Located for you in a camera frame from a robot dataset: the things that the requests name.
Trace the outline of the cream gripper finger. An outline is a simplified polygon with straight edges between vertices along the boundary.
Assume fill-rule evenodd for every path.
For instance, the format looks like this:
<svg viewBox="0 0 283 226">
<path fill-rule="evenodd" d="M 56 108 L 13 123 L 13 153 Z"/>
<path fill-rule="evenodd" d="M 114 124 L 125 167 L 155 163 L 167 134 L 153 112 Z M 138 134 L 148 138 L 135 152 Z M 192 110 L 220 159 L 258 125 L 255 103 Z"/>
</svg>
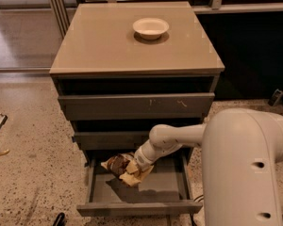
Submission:
<svg viewBox="0 0 283 226">
<path fill-rule="evenodd" d="M 135 160 L 131 160 L 125 170 L 129 173 L 129 174 L 139 174 L 140 173 L 140 168 L 137 164 L 137 162 Z"/>
<path fill-rule="evenodd" d="M 150 166 L 146 171 L 140 170 L 139 174 L 129 174 L 127 171 L 125 171 L 119 176 L 119 179 L 128 186 L 136 186 L 140 184 L 144 180 L 144 178 L 150 174 L 152 169 L 153 166 Z"/>
</svg>

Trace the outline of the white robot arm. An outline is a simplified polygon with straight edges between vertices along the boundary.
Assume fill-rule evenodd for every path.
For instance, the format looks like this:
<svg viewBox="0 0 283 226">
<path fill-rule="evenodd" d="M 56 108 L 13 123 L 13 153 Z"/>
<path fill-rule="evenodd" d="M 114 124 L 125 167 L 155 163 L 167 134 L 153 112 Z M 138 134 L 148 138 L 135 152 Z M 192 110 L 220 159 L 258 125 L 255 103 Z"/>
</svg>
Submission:
<svg viewBox="0 0 283 226">
<path fill-rule="evenodd" d="M 206 226 L 283 226 L 275 175 L 283 161 L 283 116 L 275 113 L 230 108 L 205 124 L 157 125 L 120 179 L 136 185 L 159 158 L 195 143 Z"/>
</svg>

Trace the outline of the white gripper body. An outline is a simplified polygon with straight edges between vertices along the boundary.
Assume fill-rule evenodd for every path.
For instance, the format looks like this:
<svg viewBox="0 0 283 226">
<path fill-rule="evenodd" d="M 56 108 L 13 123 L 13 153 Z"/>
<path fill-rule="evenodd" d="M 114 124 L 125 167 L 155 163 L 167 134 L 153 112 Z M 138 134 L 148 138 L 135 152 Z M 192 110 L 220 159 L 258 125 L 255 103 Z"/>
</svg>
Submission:
<svg viewBox="0 0 283 226">
<path fill-rule="evenodd" d="M 154 147 L 150 143 L 144 143 L 135 152 L 134 159 L 141 171 L 146 171 L 157 161 L 158 158 Z"/>
</svg>

